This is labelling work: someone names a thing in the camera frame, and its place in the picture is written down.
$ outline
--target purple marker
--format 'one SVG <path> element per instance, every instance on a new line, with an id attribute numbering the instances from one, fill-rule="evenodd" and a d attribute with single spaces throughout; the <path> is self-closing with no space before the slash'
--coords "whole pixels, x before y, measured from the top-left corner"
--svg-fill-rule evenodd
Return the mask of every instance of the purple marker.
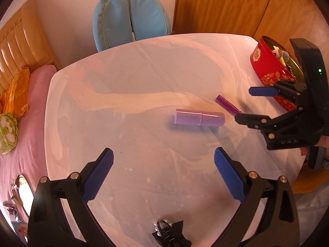
<path id="1" fill-rule="evenodd" d="M 176 109 L 175 124 L 198 126 L 223 126 L 225 116 L 221 112 Z"/>
<path id="2" fill-rule="evenodd" d="M 242 113 L 236 107 L 234 107 L 230 102 L 228 102 L 224 97 L 219 95 L 216 98 L 216 102 L 220 104 L 224 109 L 226 109 L 229 113 L 236 115 L 238 113 Z"/>

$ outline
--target wooden wardrobe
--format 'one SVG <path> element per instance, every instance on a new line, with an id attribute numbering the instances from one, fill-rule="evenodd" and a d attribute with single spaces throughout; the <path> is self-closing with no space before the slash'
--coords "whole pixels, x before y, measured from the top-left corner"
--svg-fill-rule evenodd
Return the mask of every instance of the wooden wardrobe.
<path id="1" fill-rule="evenodd" d="M 291 54 L 290 38 L 317 45 L 329 72 L 329 26 L 313 0 L 176 0 L 173 34 L 262 35 Z"/>

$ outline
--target tablecloth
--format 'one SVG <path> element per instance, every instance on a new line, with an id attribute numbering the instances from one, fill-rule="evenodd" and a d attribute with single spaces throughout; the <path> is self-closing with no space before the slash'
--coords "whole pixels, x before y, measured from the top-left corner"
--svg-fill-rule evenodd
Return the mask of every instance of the tablecloth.
<path id="1" fill-rule="evenodd" d="M 273 98 L 248 94 L 262 85 L 250 63 L 256 45 L 251 37 L 231 34 L 164 36 L 97 53 L 57 72 L 45 116 L 49 178 L 81 171 L 109 147 L 114 165 L 88 205 L 118 247 L 157 246 L 151 233 L 160 219 L 184 220 L 193 247 L 211 246 L 239 206 L 214 165 L 217 147 L 265 178 L 294 181 L 304 161 L 296 149 L 268 151 L 258 130 L 238 125 L 215 103 L 220 94 L 244 113 L 284 113 Z M 223 127 L 175 125 L 176 108 L 223 112 L 226 121 Z"/>

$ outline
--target human hand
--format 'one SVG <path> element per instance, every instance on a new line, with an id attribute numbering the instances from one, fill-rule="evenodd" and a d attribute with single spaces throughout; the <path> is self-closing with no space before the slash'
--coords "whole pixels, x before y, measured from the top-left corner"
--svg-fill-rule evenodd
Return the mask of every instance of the human hand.
<path id="1" fill-rule="evenodd" d="M 325 147 L 326 153 L 325 157 L 329 157 L 329 136 L 321 136 L 320 141 L 315 145 L 316 147 Z M 309 149 L 307 147 L 300 148 L 300 155 L 305 156 L 309 153 Z"/>

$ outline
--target chair backrest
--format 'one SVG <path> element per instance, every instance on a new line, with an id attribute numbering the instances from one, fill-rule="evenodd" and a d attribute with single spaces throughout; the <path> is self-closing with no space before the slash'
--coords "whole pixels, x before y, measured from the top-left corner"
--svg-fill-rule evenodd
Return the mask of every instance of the chair backrest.
<path id="1" fill-rule="evenodd" d="M 94 10 L 93 33 L 98 52 L 132 42 L 128 0 L 100 0 Z"/>
<path id="2" fill-rule="evenodd" d="M 170 35 L 171 26 L 159 0 L 128 0 L 136 41 Z"/>
<path id="3" fill-rule="evenodd" d="M 170 21 L 159 0 L 100 0 L 93 33 L 98 52 L 136 41 L 170 35 Z"/>

